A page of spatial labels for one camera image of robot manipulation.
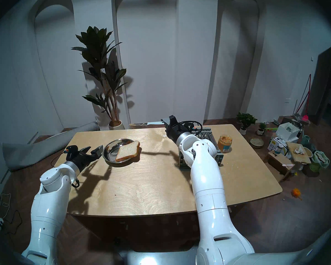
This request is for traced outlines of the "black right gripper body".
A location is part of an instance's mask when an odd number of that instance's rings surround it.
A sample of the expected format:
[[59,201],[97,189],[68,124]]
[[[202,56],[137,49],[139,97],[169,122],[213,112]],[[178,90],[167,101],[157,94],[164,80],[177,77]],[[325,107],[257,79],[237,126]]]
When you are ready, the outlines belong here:
[[179,137],[184,133],[191,133],[192,123],[177,123],[173,126],[168,125],[166,127],[166,135],[174,143],[177,142]]

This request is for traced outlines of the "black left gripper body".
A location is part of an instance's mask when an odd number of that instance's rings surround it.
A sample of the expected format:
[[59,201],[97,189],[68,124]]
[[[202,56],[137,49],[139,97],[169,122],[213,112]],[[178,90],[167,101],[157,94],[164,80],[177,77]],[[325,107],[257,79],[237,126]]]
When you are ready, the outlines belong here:
[[91,162],[93,162],[93,156],[81,154],[81,150],[76,145],[67,146],[65,149],[66,161],[73,163],[79,171],[83,171]]

